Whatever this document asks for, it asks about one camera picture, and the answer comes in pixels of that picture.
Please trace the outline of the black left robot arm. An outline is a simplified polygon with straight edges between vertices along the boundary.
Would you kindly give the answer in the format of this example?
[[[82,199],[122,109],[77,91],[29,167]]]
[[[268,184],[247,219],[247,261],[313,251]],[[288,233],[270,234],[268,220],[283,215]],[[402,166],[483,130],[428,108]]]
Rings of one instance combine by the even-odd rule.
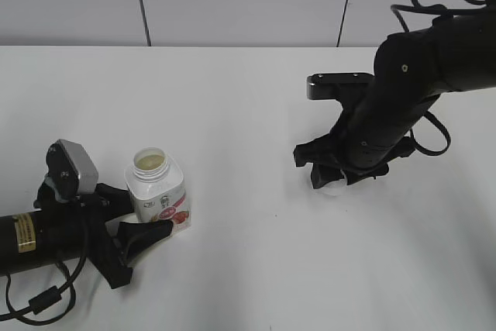
[[[1,217],[1,274],[78,257],[91,261],[112,289],[131,282],[133,269],[106,226],[133,212],[127,190],[98,183],[84,193],[76,181],[45,177],[33,206]]]

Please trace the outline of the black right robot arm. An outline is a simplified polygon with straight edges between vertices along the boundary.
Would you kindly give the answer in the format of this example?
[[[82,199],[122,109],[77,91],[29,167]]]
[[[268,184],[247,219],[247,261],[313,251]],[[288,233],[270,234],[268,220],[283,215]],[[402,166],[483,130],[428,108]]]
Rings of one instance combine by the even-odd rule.
[[[342,111],[331,130],[295,147],[297,167],[311,164],[315,189],[378,178],[389,164],[414,152],[433,156],[413,128],[420,119],[438,125],[432,105],[446,92],[495,85],[495,0],[472,1],[470,9],[421,6],[433,15],[427,29],[394,33],[379,46],[374,72],[321,73],[307,78],[311,100],[335,100]]]

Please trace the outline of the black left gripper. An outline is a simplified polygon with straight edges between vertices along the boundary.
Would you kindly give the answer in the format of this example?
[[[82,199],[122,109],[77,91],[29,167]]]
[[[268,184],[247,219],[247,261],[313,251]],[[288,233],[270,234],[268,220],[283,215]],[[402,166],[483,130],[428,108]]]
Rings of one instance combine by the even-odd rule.
[[[133,269],[127,264],[172,234],[174,222],[170,219],[146,223],[120,222],[119,249],[106,223],[135,212],[127,189],[98,183],[92,194],[79,195],[61,203],[44,181],[33,203],[38,209],[35,217],[40,234],[36,239],[40,249],[48,257],[61,260],[86,257],[112,289],[131,282]]]

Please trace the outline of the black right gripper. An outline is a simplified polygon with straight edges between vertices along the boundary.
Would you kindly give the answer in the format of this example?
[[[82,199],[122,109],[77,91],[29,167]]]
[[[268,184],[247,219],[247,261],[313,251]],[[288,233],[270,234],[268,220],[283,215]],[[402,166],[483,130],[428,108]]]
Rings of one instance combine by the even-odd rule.
[[[311,183],[316,190],[323,185],[346,179],[347,186],[368,178],[378,178],[389,172],[388,162],[409,157],[414,152],[413,140],[402,137],[392,147],[376,147],[360,141],[357,148],[346,147],[331,131],[308,143],[298,144],[293,150],[296,167],[312,163]]]

